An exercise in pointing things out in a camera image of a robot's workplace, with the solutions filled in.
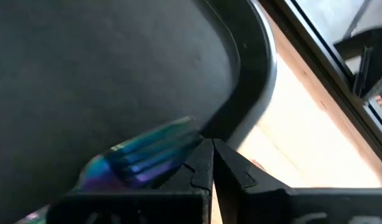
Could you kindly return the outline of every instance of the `light wood surface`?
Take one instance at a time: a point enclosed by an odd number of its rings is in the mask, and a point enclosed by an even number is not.
[[[276,87],[238,152],[291,187],[382,187],[382,162],[266,16],[277,48]],[[215,192],[212,223],[222,223]]]

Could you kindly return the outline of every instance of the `black tray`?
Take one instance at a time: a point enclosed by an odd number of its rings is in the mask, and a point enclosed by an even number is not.
[[[173,119],[237,147],[269,102],[275,57],[256,1],[0,0],[0,223]]]

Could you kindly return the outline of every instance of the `dark gray surface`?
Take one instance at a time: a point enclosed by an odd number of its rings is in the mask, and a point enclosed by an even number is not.
[[[328,41],[343,39],[364,0],[296,0]]]
[[[186,0],[0,1],[0,223],[112,145],[187,115],[205,124],[239,70],[209,15]]]
[[[356,29],[353,30],[353,35],[376,26],[382,26],[382,0],[371,0],[370,5],[358,21]]]

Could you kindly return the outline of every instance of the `black frame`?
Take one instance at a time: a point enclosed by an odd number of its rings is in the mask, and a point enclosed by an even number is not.
[[[375,118],[377,118],[382,124],[382,108],[374,98],[368,101],[368,104],[365,106],[365,108],[367,113],[372,113],[372,115],[374,115]]]
[[[46,223],[382,223],[382,189],[292,189],[219,139],[205,139],[157,189],[72,192]]]
[[[335,102],[382,160],[382,123],[350,90],[353,74],[296,0],[259,0]]]

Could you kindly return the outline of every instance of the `black plastic tray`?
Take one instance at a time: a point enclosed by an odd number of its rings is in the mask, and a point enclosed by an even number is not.
[[[256,1],[0,0],[0,223],[173,119],[238,146],[269,102],[275,58]]]

